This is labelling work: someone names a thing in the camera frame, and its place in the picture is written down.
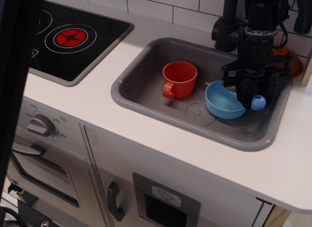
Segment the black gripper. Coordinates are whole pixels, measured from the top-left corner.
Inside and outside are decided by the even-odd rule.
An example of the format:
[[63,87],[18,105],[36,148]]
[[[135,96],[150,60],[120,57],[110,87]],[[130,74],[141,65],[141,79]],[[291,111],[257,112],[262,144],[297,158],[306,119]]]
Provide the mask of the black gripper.
[[278,76],[290,75],[291,55],[274,56],[276,31],[240,31],[237,60],[222,66],[224,87],[235,86],[237,100],[251,108],[253,82],[262,83],[262,96],[270,104],[278,84]]

